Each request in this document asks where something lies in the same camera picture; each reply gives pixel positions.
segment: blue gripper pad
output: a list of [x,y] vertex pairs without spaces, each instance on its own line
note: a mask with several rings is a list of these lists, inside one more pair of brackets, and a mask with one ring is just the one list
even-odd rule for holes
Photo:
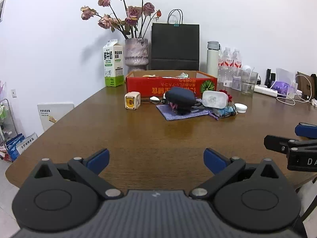
[[84,160],[83,164],[95,174],[100,174],[107,167],[110,160],[108,149],[103,149]]
[[310,139],[317,139],[317,126],[316,125],[297,125],[295,128],[297,136],[306,137]]
[[229,160],[215,152],[213,149],[205,149],[203,153],[203,162],[205,166],[214,174],[221,172],[229,165]]

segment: red cardboard box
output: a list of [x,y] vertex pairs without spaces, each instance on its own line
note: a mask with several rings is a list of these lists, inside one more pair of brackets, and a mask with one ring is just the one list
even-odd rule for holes
[[[182,73],[189,78],[177,78]],[[217,78],[200,71],[133,71],[126,77],[126,89],[128,92],[137,91],[141,97],[162,97],[171,87],[178,86],[192,90],[197,97],[202,97],[205,90],[217,89]]]

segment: green label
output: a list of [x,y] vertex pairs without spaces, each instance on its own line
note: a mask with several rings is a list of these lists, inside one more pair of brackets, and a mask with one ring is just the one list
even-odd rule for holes
[[116,86],[120,86],[124,83],[124,76],[117,76],[117,77],[105,77],[105,83],[106,86],[112,86],[112,87],[116,87]]

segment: flower vase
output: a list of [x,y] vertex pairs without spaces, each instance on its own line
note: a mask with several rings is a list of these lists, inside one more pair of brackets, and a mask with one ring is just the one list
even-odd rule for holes
[[126,39],[124,54],[125,64],[128,72],[135,70],[146,70],[149,63],[148,40],[143,38]]

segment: gray bottle cap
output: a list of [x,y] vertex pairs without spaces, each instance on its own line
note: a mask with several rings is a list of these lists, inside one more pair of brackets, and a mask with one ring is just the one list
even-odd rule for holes
[[209,50],[219,50],[219,42],[218,41],[209,41],[207,48]]

